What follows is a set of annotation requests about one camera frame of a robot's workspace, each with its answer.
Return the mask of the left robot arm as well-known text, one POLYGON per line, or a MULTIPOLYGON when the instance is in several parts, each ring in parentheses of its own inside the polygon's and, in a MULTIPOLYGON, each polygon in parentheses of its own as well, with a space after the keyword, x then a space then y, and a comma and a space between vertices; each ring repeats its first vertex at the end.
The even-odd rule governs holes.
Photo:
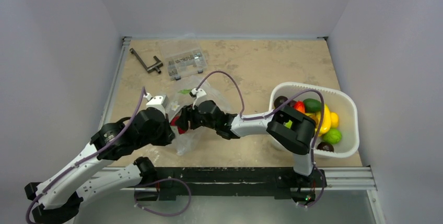
POLYGON ((25 215, 27 223, 66 223, 80 210, 103 196, 124 187, 140 184, 149 187, 157 172, 147 157, 97 179, 102 168, 146 145, 166 146, 174 139, 168 114, 161 105, 151 105, 107 123, 94 134, 85 148, 61 171, 44 182, 25 186, 31 200, 25 215))

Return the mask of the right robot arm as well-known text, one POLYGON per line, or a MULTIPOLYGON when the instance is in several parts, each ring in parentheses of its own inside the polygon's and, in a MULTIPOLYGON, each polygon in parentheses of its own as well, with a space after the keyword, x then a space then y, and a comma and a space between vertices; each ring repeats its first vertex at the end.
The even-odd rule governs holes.
POLYGON ((224 139, 268 134, 293 154, 293 178, 298 185, 305 186, 314 178, 312 143, 316 123, 287 105, 243 119, 240 115, 223 112, 214 101, 207 100, 182 108, 176 126, 185 132, 207 127, 224 139))

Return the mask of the clear plastic bag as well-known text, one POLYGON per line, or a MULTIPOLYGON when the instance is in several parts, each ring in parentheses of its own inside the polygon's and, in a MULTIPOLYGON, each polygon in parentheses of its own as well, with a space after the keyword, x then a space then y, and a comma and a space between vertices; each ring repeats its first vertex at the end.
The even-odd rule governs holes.
POLYGON ((194 150, 209 128, 220 125, 216 118, 232 109, 227 97, 208 81, 200 86, 200 89, 206 93, 203 109, 200 110, 197 105, 193 105, 195 98, 190 92, 202 80, 201 76, 189 76, 174 82, 167 90, 169 102, 166 112, 176 135, 172 147, 179 156, 194 150))

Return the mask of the orange fake fruit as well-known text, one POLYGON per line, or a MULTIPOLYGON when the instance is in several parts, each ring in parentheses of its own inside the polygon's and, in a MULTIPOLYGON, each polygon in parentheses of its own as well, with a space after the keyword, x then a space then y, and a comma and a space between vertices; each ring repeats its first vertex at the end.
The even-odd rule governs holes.
POLYGON ((302 101, 296 101, 295 104, 293 105, 293 108, 303 114, 305 114, 306 112, 305 105, 302 101))

